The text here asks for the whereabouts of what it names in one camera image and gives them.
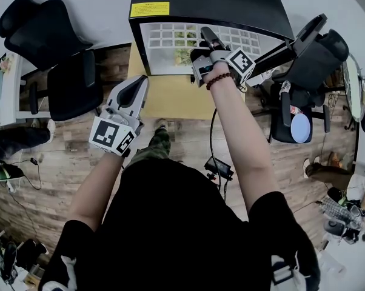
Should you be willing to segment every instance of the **black pants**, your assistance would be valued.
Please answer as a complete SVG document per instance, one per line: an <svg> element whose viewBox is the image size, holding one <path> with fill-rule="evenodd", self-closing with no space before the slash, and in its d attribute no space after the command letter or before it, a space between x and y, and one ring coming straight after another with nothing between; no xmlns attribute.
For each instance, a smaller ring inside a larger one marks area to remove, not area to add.
<svg viewBox="0 0 365 291"><path fill-rule="evenodd" d="M38 257L45 252L46 249L42 244L36 244L32 239L28 239L18 250L16 264L29 271L37 263Z"/></svg>
<svg viewBox="0 0 365 291"><path fill-rule="evenodd" d="M17 127L0 130L0 160L11 157L22 149L30 149L47 142L50 131L47 128Z"/></svg>
<svg viewBox="0 0 365 291"><path fill-rule="evenodd" d="M323 183L331 183L334 187L341 191L347 190L353 173L334 166L323 166L317 162L309 165L305 169L308 178L321 181Z"/></svg>

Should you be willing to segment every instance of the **black shirt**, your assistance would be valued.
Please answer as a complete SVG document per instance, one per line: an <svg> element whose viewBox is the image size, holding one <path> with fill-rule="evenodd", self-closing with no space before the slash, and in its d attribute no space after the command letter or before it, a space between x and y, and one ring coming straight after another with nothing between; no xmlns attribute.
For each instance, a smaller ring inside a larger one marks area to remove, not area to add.
<svg viewBox="0 0 365 291"><path fill-rule="evenodd" d="M149 159L123 172L96 233L79 221L65 224L39 290L47 281L67 285L62 255L76 258L78 290L230 283L269 290L271 256L295 266L296 251L300 272L312 276L308 289L317 290L312 243L282 193L262 196L249 222L242 222L202 173L169 159Z"/></svg>

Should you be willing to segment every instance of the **bottle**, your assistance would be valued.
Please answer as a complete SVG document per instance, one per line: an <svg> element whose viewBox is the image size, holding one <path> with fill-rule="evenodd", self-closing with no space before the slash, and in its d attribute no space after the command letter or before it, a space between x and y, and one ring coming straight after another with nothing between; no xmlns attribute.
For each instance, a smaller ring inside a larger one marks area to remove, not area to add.
<svg viewBox="0 0 365 291"><path fill-rule="evenodd" d="M290 112L291 112L291 114L294 114L294 115L299 114L299 113L302 113L302 111L300 110L300 108L295 107L294 105L291 105L290 106Z"/></svg>

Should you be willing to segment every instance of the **floor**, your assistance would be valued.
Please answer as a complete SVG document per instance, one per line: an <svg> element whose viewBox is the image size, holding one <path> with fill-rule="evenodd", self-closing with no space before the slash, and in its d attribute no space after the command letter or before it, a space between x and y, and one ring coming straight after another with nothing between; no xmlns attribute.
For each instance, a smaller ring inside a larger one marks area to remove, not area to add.
<svg viewBox="0 0 365 291"><path fill-rule="evenodd" d="M96 59L105 81L125 79L129 53L129 47L97 52ZM28 82L32 81L45 81L45 74L33 75ZM111 88L111 85L104 87L105 97L108 96ZM260 108L258 93L255 90L247 92L246 104L251 111ZM326 194L327 187L320 182L303 178L303 162L306 158L313 160L322 151L323 162L327 160L331 151L338 152L339 156L353 155L356 133L344 130L344 126L349 122L349 115L343 111L344 104L345 97L340 96L333 111L329 134L324 133L321 120L313 119L311 143L284 144L273 141L270 145L275 174L281 191L285 194L290 208L295 212L297 221L316 247L319 247L323 237L323 216L318 211L318 206L311 202L320 200ZM44 107L46 107L46 101L44 101L42 109ZM12 156L11 162L31 157L39 161L42 189L34 190L25 179L13 182L17 189L14 197L25 207L32 223L24 209L7 193L7 189L0 186L0 230L5 229L7 236L12 236L17 241L36 238L44 243L49 251L54 250L65 223L72 196L103 154L102 151L88 143L93 118L94 113L88 113L68 122L57 123L52 143L25 150L22 156L20 153ZM132 144L132 152L147 145L154 131L155 120L155 118L144 119L145 127L140 137ZM269 116L257 118L266 135L269 134L269 120ZM172 139L170 158L183 160L187 166L207 173L204 170L204 164L210 156L210 121L170 118L168 122ZM217 158L232 165L224 133L218 120L215 121L213 130L213 149ZM38 187L37 167L29 162L24 162L20 168L33 185ZM247 219L236 175L234 180L229 183L226 203L241 219ZM44 256L41 262L45 263L48 260L49 256Z"/></svg>

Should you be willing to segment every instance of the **desk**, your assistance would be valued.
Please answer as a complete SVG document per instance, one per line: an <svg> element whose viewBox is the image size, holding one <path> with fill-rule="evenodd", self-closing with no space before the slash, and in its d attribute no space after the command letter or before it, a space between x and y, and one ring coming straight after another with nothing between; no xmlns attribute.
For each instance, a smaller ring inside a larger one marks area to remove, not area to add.
<svg viewBox="0 0 365 291"><path fill-rule="evenodd" d="M135 42L130 51L127 77L146 75ZM149 76L149 92L142 117L211 119L215 104L205 86L198 88L190 83L190 76L161 75Z"/></svg>
<svg viewBox="0 0 365 291"><path fill-rule="evenodd" d="M365 105L362 102L362 81L361 70L355 58L350 54L347 61L343 63L344 88L346 90L348 110L353 120L360 122L363 119Z"/></svg>
<svg viewBox="0 0 365 291"><path fill-rule="evenodd" d="M39 112L33 115L30 111L19 110L19 87L21 85L22 64L24 58L7 51L11 58L10 70L3 75L2 95L0 98L0 126L14 124L17 120L27 118L49 118L49 112Z"/></svg>

